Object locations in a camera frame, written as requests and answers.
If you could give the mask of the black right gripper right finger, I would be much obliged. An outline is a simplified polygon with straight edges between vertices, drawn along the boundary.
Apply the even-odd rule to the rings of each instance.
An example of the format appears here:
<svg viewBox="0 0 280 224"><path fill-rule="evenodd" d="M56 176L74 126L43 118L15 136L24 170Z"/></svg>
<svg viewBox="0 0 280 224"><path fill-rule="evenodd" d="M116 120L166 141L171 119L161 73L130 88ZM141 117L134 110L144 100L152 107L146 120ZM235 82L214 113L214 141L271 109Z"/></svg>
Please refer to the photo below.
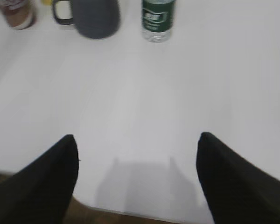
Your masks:
<svg viewBox="0 0 280 224"><path fill-rule="evenodd" d="M280 181L210 132L201 133L196 171L216 224L280 224Z"/></svg>

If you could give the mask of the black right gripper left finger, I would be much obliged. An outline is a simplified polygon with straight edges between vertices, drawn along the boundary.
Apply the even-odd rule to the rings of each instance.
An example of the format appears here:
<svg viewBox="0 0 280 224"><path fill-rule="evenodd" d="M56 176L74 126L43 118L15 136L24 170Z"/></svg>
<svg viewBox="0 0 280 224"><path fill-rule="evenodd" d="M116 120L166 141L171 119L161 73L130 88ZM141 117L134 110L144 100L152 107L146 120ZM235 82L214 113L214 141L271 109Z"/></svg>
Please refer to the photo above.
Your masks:
<svg viewBox="0 0 280 224"><path fill-rule="evenodd" d="M78 171L77 144L68 134L0 183L0 224L61 224Z"/></svg>

